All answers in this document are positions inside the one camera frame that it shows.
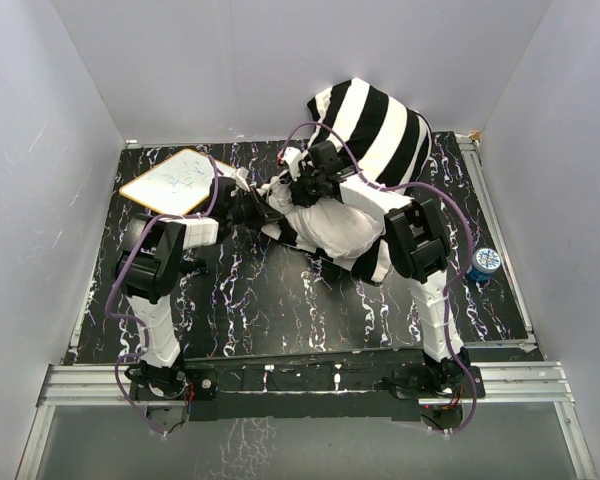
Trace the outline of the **white pillow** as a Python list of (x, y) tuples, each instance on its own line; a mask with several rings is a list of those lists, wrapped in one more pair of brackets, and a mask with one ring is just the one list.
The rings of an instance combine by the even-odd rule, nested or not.
[(283, 218), (262, 227), (271, 238), (310, 253), (321, 252), (349, 267), (371, 250), (383, 226), (366, 213), (331, 198), (310, 207), (292, 203), (291, 190), (278, 176), (257, 188), (268, 206)]

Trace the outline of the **black white striped pillowcase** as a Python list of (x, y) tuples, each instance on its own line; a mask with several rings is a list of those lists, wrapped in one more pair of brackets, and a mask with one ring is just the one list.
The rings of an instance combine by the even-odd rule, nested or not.
[[(429, 123), (368, 82), (353, 78), (317, 93), (308, 103), (317, 123), (308, 144), (331, 141), (345, 159), (355, 157), (364, 176), (387, 187), (418, 179), (432, 149)], [(342, 266), (369, 282), (382, 282), (390, 268), (388, 244), (381, 237), (351, 266)]]

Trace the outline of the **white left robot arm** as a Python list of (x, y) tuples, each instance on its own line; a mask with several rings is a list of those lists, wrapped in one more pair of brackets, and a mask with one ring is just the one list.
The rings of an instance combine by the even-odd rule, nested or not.
[(125, 372), (127, 378), (166, 399), (184, 392), (187, 376), (172, 321), (171, 294), (182, 276), (206, 269), (204, 261), (187, 261), (184, 254), (222, 243), (237, 225), (259, 229), (283, 218), (256, 187), (242, 188), (229, 177), (214, 180), (209, 197), (192, 213), (132, 218), (114, 266), (111, 292), (121, 293), (128, 302), (128, 318), (142, 335), (141, 353)]

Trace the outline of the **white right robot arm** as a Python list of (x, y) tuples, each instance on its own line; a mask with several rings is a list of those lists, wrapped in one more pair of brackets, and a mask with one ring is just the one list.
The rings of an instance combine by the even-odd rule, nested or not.
[(277, 162), (288, 174), (286, 185), (300, 195), (300, 205), (331, 198), (383, 225), (391, 264), (408, 282), (418, 308), (430, 365), (427, 388), (440, 397), (451, 395), (461, 385), (461, 373), (469, 373), (470, 360), (449, 305), (450, 284), (458, 278), (447, 274), (451, 249), (437, 207), (416, 202), (398, 187), (369, 181), (355, 160), (345, 165), (329, 141), (305, 152), (285, 144)]

